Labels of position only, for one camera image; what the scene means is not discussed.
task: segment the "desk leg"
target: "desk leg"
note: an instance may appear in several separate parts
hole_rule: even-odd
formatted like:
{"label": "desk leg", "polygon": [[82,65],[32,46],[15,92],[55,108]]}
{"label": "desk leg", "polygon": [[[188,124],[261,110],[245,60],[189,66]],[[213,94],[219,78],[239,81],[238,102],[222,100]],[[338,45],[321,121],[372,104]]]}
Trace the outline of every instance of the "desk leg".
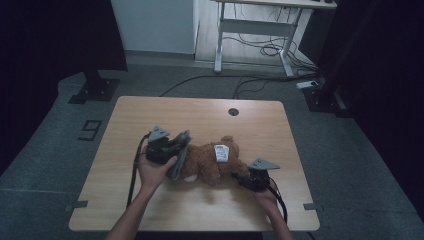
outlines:
{"label": "desk leg", "polygon": [[293,41],[294,34],[296,33],[297,25],[299,23],[300,15],[302,15],[302,8],[297,9],[297,15],[296,19],[292,23],[292,27],[290,29],[289,38],[287,39],[286,43],[284,44],[283,51],[280,52],[280,58],[281,62],[283,62],[284,70],[286,71],[287,77],[294,77],[292,68],[291,68],[291,61],[288,57],[288,52],[290,50],[291,42]]}
{"label": "desk leg", "polygon": [[223,28],[222,24],[224,23],[224,12],[225,12],[225,3],[222,3],[221,16],[219,18],[219,28],[218,28],[218,46],[216,47],[216,52],[215,52],[215,73],[221,73],[221,64],[222,64],[222,28]]}

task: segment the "stuffed animal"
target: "stuffed animal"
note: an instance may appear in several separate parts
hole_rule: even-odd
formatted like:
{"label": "stuffed animal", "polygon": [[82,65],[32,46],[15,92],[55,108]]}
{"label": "stuffed animal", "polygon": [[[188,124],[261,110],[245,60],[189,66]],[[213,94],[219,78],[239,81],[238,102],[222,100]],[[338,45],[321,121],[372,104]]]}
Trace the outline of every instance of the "stuffed animal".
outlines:
{"label": "stuffed animal", "polygon": [[[218,162],[215,154],[216,145],[228,147],[228,161]],[[195,181],[198,177],[210,186],[220,183],[223,179],[231,177],[235,172],[239,176],[249,176],[249,169],[239,158],[239,146],[232,136],[225,136],[219,142],[203,146],[188,145],[187,155],[180,172],[180,177],[187,182]]]}

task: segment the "gray carpet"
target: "gray carpet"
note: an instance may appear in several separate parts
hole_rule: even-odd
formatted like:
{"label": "gray carpet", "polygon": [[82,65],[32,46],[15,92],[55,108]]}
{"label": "gray carpet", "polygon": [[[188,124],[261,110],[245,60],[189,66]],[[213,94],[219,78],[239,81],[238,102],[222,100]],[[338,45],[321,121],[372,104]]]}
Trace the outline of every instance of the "gray carpet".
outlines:
{"label": "gray carpet", "polygon": [[[255,72],[225,70],[222,75]],[[111,102],[68,104],[85,79],[78,74],[59,84],[53,108],[0,179],[0,239],[103,239],[105,232],[68,228],[75,204],[118,97],[159,96],[184,79],[213,75],[212,69],[129,65],[128,73],[103,71],[121,83]],[[238,78],[202,78],[168,97],[232,98]],[[422,239],[424,224],[376,150],[352,119],[309,112],[294,82],[269,83],[242,99],[283,102],[321,227],[296,232],[297,239]],[[245,85],[259,89],[262,83]],[[101,120],[94,141],[81,141],[87,120]],[[264,239],[274,239],[264,233]]]}

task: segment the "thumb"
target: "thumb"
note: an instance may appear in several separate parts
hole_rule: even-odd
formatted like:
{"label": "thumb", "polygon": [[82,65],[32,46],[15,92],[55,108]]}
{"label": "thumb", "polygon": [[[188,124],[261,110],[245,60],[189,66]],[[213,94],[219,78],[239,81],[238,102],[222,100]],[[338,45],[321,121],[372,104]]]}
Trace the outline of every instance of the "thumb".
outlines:
{"label": "thumb", "polygon": [[173,156],[169,159],[169,161],[165,164],[167,169],[170,169],[177,162],[177,156]]}

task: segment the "white wall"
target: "white wall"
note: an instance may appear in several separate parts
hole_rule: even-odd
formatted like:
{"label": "white wall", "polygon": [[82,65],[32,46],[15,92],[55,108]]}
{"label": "white wall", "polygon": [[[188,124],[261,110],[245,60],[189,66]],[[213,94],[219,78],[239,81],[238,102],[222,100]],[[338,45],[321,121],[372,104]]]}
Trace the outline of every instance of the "white wall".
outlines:
{"label": "white wall", "polygon": [[125,50],[194,54],[198,0],[112,0]]}

